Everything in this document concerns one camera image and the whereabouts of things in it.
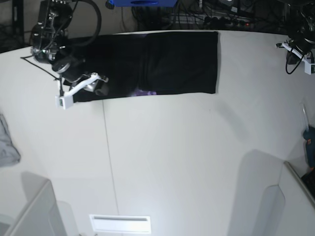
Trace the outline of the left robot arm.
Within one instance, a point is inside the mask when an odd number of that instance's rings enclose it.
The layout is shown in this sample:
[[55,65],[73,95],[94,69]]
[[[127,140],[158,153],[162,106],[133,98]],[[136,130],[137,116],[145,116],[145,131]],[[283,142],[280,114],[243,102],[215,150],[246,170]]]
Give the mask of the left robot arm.
[[296,48],[306,54],[315,47],[315,1],[288,0],[287,4],[302,17],[300,36],[295,39]]

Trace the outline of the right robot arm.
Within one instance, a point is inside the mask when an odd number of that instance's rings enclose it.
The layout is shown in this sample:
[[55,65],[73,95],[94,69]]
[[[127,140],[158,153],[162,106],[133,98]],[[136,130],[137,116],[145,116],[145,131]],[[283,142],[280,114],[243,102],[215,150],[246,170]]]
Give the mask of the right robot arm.
[[96,14],[96,28],[87,38],[68,38],[68,27],[75,7],[70,0],[43,0],[40,3],[37,24],[31,37],[31,57],[39,63],[49,64],[58,74],[60,94],[63,84],[104,96],[109,93],[108,81],[103,69],[97,65],[96,56],[105,50],[99,36],[101,12],[92,0],[85,1]]

